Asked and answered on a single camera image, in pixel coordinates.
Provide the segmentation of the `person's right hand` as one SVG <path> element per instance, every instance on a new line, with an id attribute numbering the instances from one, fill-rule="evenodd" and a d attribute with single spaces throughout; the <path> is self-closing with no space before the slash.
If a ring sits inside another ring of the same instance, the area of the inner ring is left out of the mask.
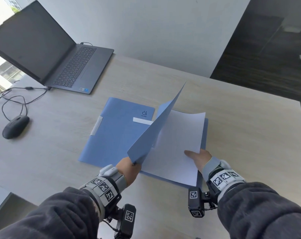
<path id="1" fill-rule="evenodd" d="M 196 165 L 196 168 L 198 169 L 198 171 L 200 173 L 202 173 L 203 168 L 211 160 L 212 155 L 204 149 L 200 149 L 200 151 L 198 153 L 200 153 L 200 159 L 193 160 L 193 162 Z"/>

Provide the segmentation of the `person's left hand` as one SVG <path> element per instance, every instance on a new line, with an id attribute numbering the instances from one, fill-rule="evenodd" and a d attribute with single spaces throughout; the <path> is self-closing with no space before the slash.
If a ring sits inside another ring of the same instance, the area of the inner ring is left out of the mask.
<path id="1" fill-rule="evenodd" d="M 121 159 L 116 164 L 116 169 L 124 177 L 120 179 L 118 188 L 119 192 L 122 193 L 127 187 L 129 187 L 137 178 L 140 173 L 142 165 L 138 163 L 133 163 L 129 157 Z"/>

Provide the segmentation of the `white paper sheet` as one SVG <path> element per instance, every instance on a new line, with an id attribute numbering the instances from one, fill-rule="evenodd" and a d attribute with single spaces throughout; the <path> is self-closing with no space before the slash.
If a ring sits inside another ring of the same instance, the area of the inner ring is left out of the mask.
<path id="1" fill-rule="evenodd" d="M 171 111 L 156 143 L 142 164 L 141 172 L 189 188 L 201 186 L 203 178 L 185 150 L 199 153 L 206 113 L 188 114 Z"/>

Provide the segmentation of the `blue paper folder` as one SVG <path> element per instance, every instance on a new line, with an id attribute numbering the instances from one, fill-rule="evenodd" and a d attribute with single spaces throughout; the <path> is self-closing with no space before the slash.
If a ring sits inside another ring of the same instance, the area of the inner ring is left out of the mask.
<path id="1" fill-rule="evenodd" d="M 149 127 L 133 118 L 151 121 L 155 108 L 109 97 L 79 157 L 97 167 L 116 165 Z"/>
<path id="2" fill-rule="evenodd" d="M 180 91 L 178 92 L 178 94 L 175 96 L 175 98 L 173 100 L 160 105 L 156 119 L 149 125 L 149 127 L 145 130 L 145 132 L 129 148 L 129 150 L 127 151 L 127 154 L 133 163 L 138 163 L 141 165 L 143 164 L 146 157 L 148 156 L 148 153 L 155 145 L 157 137 L 158 137 L 161 129 L 163 128 L 165 122 L 167 121 L 170 112 L 173 111 L 173 106 L 175 105 L 183 88 L 184 87 L 182 87 L 180 89 Z M 202 149 L 206 149 L 207 132 L 208 132 L 208 125 L 207 125 L 207 128 L 204 128 L 204 133 L 202 135 L 202 141 L 201 141 L 201 147 L 200 147 Z"/>

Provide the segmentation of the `person's left forearm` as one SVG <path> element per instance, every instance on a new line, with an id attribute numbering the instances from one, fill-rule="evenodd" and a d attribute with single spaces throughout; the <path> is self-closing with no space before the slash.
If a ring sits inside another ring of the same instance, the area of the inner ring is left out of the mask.
<path id="1" fill-rule="evenodd" d="M 1 229 L 0 239 L 98 239 L 99 212 L 90 192 L 68 187 Z"/>

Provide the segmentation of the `person's right forearm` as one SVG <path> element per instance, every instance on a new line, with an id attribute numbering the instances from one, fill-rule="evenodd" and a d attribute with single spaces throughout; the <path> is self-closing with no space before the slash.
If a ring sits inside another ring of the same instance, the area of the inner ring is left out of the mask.
<path id="1" fill-rule="evenodd" d="M 260 182 L 225 187 L 217 214 L 230 239 L 301 239 L 301 206 Z"/>

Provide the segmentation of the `grey right wrist marker band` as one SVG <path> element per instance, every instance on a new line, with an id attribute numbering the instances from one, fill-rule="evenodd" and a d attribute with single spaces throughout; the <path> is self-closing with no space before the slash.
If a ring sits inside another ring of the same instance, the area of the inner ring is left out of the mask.
<path id="1" fill-rule="evenodd" d="M 216 205 L 227 190 L 246 182 L 225 160 L 216 157 L 212 157 L 207 162 L 201 173 L 208 186 L 212 202 Z"/>

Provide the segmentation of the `grey wrist marker band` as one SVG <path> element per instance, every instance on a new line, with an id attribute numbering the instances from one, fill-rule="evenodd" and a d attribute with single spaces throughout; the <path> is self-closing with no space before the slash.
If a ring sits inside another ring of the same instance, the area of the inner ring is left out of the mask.
<path id="1" fill-rule="evenodd" d="M 216 157 L 212 157 L 207 162 L 201 173 L 208 186 L 212 202 L 216 205 L 227 190 L 246 182 L 225 160 Z"/>
<path id="2" fill-rule="evenodd" d="M 113 165 L 107 165 L 100 169 L 98 176 L 81 186 L 81 190 L 89 191 L 100 208 L 110 213 L 121 200 L 121 193 L 127 188 L 127 182 L 123 174 Z"/>

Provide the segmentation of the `closed blue paper folder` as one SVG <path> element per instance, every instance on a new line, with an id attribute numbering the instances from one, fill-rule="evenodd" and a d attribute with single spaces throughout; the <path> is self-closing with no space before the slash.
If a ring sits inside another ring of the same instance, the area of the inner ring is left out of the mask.
<path id="1" fill-rule="evenodd" d="M 155 108 L 109 97 L 79 157 L 97 167 L 116 165 L 149 127 L 133 118 L 151 121 Z"/>

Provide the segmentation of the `grey left wrist marker band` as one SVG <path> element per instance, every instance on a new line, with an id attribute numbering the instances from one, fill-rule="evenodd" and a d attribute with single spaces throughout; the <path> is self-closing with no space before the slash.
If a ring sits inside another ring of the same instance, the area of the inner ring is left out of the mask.
<path id="1" fill-rule="evenodd" d="M 123 174 L 113 165 L 107 165 L 100 169 L 98 176 L 81 186 L 81 190 L 89 191 L 100 208 L 110 213 L 121 200 L 121 193 L 127 188 L 127 182 Z"/>

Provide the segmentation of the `black computer mouse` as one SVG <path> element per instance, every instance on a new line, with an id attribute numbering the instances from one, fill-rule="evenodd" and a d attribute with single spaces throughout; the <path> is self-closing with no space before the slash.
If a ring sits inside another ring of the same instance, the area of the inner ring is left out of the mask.
<path id="1" fill-rule="evenodd" d="M 13 118 L 3 129 L 2 136 L 10 140 L 19 137 L 29 124 L 30 118 L 27 115 L 19 115 Z"/>

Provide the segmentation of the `grey furniture edge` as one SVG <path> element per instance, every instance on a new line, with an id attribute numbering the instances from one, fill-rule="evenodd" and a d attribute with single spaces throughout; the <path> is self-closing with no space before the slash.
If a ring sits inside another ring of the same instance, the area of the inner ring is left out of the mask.
<path id="1" fill-rule="evenodd" d="M 0 186 L 0 230 L 24 218 L 37 207 Z"/>

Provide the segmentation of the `dark grey laptop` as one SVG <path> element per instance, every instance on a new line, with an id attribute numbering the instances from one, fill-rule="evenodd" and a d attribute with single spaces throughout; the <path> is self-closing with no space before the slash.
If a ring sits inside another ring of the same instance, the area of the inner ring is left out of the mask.
<path id="1" fill-rule="evenodd" d="M 90 94 L 113 52 L 77 44 L 37 0 L 0 25 L 0 56 L 46 87 Z"/>

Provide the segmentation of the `window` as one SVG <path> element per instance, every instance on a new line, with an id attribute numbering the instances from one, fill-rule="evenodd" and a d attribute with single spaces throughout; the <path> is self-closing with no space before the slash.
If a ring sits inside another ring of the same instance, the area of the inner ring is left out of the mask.
<path id="1" fill-rule="evenodd" d="M 16 0 L 0 0 L 0 25 L 21 11 Z M 4 92 L 24 76 L 24 72 L 0 57 L 0 93 Z"/>

